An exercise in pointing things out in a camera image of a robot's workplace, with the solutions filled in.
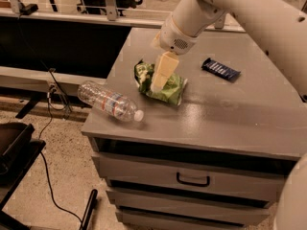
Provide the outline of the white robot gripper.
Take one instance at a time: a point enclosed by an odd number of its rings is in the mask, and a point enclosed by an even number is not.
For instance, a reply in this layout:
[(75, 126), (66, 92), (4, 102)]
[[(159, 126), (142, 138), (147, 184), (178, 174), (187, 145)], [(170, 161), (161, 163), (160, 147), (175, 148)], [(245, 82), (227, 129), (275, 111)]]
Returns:
[(153, 48), (161, 47), (165, 52), (157, 57), (151, 90), (159, 92), (175, 72), (179, 60), (177, 55), (186, 54), (197, 42), (198, 34), (185, 27), (169, 15), (151, 43)]

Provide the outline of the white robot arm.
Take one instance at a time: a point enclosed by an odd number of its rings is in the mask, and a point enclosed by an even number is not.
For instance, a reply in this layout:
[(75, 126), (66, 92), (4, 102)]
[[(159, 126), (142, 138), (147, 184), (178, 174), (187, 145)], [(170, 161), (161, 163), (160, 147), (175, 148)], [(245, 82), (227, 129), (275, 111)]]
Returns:
[(156, 59), (151, 90), (160, 91), (200, 33), (231, 14), (268, 56), (301, 100), (307, 96), (307, 14), (283, 0), (181, 0), (153, 43), (165, 52)]

